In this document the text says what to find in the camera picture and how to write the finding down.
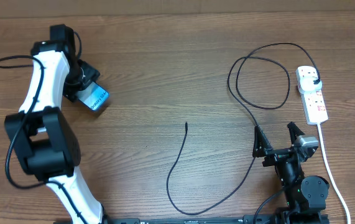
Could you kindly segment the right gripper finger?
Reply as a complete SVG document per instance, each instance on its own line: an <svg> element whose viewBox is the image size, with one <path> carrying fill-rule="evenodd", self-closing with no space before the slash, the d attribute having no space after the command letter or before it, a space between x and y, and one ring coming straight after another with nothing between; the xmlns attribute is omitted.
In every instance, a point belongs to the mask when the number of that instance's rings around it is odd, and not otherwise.
<svg viewBox="0 0 355 224"><path fill-rule="evenodd" d="M267 139L260 126L254 127L253 157L265 157L273 150L270 141Z"/></svg>
<svg viewBox="0 0 355 224"><path fill-rule="evenodd" d="M290 134L291 144L294 144L299 136L305 134L293 121L288 123L287 128Z"/></svg>

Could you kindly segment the blue Galaxy smartphone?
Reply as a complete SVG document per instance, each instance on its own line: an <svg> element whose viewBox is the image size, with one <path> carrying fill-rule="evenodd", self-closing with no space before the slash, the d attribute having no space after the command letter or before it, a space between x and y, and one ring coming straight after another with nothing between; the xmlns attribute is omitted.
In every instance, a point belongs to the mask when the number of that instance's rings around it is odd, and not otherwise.
<svg viewBox="0 0 355 224"><path fill-rule="evenodd" d="M78 91L76 95L92 111L99 110L109 97L109 93L96 82L89 84L85 90Z"/></svg>

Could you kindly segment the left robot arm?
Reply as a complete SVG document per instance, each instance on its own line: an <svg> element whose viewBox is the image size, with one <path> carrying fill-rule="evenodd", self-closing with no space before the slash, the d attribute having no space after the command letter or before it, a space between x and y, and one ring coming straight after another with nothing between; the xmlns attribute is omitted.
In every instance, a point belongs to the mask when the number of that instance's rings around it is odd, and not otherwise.
<svg viewBox="0 0 355 224"><path fill-rule="evenodd" d="M5 173L11 185L26 189L11 177L10 159L15 153L22 170L38 180L31 187L49 187L70 214L71 223L109 223L105 208L84 180L80 145L61 111L63 98L97 111L109 97L96 83L99 71L80 58L78 37L65 24L51 26L49 40L35 42L27 56L33 68L27 96L18 113L4 120L11 142Z"/></svg>

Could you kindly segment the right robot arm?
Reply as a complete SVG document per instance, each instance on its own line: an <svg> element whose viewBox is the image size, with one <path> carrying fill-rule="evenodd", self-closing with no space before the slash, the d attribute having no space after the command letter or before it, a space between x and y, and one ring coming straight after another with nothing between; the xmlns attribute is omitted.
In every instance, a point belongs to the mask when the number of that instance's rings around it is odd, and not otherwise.
<svg viewBox="0 0 355 224"><path fill-rule="evenodd" d="M320 176L305 176L302 163L318 149L316 137L306 135L295 123L287 125L291 145L274 149L263 130L254 128L253 158L262 157L264 167L273 167L282 188L266 199L255 214L245 218L248 223L328 223L328 216L321 212L326 208L329 182ZM285 195L286 207L280 207L271 215L260 215L262 208L280 194Z"/></svg>

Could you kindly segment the white charger plug adapter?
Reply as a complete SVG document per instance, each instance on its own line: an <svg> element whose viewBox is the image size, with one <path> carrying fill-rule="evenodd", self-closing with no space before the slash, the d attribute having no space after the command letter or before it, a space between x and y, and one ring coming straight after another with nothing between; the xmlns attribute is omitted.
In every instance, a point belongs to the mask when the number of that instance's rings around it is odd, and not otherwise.
<svg viewBox="0 0 355 224"><path fill-rule="evenodd" d="M315 83L312 77L299 77L298 90L301 94L307 94L322 89L323 83Z"/></svg>

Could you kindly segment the white power strip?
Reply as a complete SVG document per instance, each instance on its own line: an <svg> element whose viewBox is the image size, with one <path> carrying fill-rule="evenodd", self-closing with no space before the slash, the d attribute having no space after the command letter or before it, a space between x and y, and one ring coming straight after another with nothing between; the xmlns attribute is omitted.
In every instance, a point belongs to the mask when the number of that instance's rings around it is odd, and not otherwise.
<svg viewBox="0 0 355 224"><path fill-rule="evenodd" d="M318 79L316 68L311 66L300 66L295 71L297 76L297 86L299 77L312 77L314 81ZM307 94L301 94L302 105L307 124L317 125L328 120L325 101L322 91L314 91Z"/></svg>

